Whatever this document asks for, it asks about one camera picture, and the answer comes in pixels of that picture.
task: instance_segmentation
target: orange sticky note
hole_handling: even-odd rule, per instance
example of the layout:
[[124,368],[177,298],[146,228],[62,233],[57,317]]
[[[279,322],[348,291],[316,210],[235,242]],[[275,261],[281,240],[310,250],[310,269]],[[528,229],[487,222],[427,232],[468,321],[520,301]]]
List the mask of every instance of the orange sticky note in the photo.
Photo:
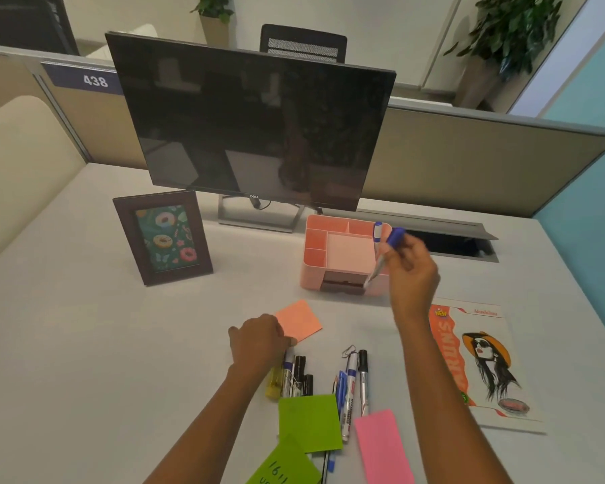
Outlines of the orange sticky note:
[[354,426],[368,484],[415,483],[391,410],[358,417]]
[[295,338],[297,342],[301,342],[316,331],[323,329],[305,300],[299,300],[279,310],[275,313],[275,317],[278,318],[284,335]]

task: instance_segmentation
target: blue wall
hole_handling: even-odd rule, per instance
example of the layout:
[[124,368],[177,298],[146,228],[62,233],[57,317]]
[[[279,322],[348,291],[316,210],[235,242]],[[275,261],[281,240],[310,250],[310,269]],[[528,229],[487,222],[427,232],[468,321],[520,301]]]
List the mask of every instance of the blue wall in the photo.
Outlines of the blue wall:
[[[605,126],[605,42],[544,117]],[[605,324],[605,155],[536,218]]]

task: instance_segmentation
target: picture frame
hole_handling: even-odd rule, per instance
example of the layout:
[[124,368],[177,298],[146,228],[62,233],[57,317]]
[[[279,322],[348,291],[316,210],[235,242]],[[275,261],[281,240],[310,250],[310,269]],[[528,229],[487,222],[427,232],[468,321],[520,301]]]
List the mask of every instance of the picture frame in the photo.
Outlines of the picture frame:
[[112,202],[146,286],[213,273],[194,190]]

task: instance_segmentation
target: magazine cover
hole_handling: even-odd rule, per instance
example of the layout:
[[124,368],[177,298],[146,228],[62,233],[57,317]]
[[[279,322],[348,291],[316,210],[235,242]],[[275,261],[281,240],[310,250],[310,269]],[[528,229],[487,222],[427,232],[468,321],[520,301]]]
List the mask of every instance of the magazine cover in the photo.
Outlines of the magazine cover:
[[499,306],[435,299],[430,328],[477,423],[546,432]]

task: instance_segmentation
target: pink desk organizer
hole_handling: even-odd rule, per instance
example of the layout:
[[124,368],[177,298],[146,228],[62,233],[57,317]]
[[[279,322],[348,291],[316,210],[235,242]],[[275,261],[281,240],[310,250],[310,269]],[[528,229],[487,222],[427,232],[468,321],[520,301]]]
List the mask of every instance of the pink desk organizer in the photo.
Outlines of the pink desk organizer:
[[[368,289],[365,278],[376,263],[372,232],[368,220],[345,219],[327,215],[307,217],[305,256],[300,272],[300,286],[323,292],[345,292],[355,295],[382,295],[388,291],[388,270],[384,268]],[[384,224],[381,241],[392,232]]]

